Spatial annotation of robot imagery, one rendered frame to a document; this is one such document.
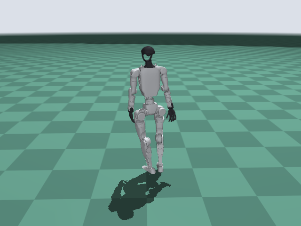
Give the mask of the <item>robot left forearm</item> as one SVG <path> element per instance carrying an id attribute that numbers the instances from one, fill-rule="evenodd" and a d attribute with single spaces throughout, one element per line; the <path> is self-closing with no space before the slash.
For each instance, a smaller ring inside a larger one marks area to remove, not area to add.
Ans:
<path id="1" fill-rule="evenodd" d="M 135 95 L 132 95 L 131 89 L 128 90 L 128 110 L 130 111 L 130 108 L 132 107 L 134 110 L 134 104 L 135 104 Z"/>

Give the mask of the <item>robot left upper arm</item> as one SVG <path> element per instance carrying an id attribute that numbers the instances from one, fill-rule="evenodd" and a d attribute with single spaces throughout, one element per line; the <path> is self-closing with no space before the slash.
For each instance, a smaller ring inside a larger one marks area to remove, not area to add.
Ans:
<path id="1" fill-rule="evenodd" d="M 133 94 L 137 93 L 137 77 L 140 75 L 140 68 L 132 69 L 130 72 L 130 89 Z"/>

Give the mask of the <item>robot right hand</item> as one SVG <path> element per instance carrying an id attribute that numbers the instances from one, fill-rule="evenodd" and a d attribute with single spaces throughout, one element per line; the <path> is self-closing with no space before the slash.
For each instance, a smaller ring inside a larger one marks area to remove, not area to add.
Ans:
<path id="1" fill-rule="evenodd" d="M 171 106 L 172 107 L 168 108 L 169 110 L 168 110 L 168 114 L 167 114 L 166 118 L 168 118 L 168 115 L 169 115 L 169 121 L 171 120 L 171 122 L 172 122 L 172 121 L 176 120 L 176 114 L 175 114 L 175 111 L 173 109 L 173 107 L 174 107 L 173 103 L 171 103 Z"/>

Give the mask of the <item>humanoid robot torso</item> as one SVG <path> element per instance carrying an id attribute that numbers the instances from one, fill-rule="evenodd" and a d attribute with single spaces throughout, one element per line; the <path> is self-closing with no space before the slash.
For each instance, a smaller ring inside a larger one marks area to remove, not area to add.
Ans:
<path id="1" fill-rule="evenodd" d="M 158 104 L 154 102 L 153 96 L 157 96 L 160 89 L 160 68 L 156 63 L 154 68 L 144 68 L 144 66 L 139 67 L 138 82 L 141 94 L 145 97 L 143 108 L 147 116 L 158 113 Z"/>

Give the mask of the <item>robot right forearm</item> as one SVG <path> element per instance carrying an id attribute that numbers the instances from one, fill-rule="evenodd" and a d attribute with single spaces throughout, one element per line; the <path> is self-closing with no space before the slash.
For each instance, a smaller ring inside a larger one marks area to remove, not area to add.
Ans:
<path id="1" fill-rule="evenodd" d="M 172 107 L 172 106 L 171 106 L 172 99 L 171 99 L 170 94 L 171 94 L 171 93 L 170 93 L 170 89 L 164 92 L 164 95 L 165 95 L 165 99 L 166 99 L 166 103 L 167 103 L 167 107 L 168 107 L 168 108 Z"/>

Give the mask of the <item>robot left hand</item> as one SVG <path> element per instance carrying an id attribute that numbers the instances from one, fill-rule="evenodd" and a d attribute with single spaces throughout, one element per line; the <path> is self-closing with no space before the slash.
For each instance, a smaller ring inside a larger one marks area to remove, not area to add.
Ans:
<path id="1" fill-rule="evenodd" d="M 130 108 L 130 111 L 128 110 L 128 112 L 129 112 L 129 117 L 130 117 L 130 119 L 131 119 L 131 121 L 133 122 L 133 123 L 135 123 L 135 121 L 134 121 L 134 119 L 133 119 L 133 108 L 131 107 Z"/>

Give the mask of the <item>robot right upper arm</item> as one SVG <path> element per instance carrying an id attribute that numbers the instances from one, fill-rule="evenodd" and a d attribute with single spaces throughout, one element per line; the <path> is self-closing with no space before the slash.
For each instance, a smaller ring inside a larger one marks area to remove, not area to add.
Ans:
<path id="1" fill-rule="evenodd" d="M 165 67 L 159 66 L 160 68 L 160 74 L 161 74 L 161 81 L 162 81 L 162 86 L 161 86 L 161 90 L 162 91 L 167 91 L 169 90 L 168 87 L 168 78 L 167 78 L 167 69 Z"/>

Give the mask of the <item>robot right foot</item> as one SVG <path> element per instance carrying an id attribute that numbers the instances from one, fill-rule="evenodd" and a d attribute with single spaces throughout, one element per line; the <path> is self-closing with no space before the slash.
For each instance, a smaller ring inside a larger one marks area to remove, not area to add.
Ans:
<path id="1" fill-rule="evenodd" d="M 162 166 L 161 166 L 161 164 L 160 164 L 160 166 L 158 166 L 158 162 L 157 162 L 157 168 L 158 168 L 158 172 L 163 172 L 164 170 L 163 170 L 163 164 L 162 164 Z"/>

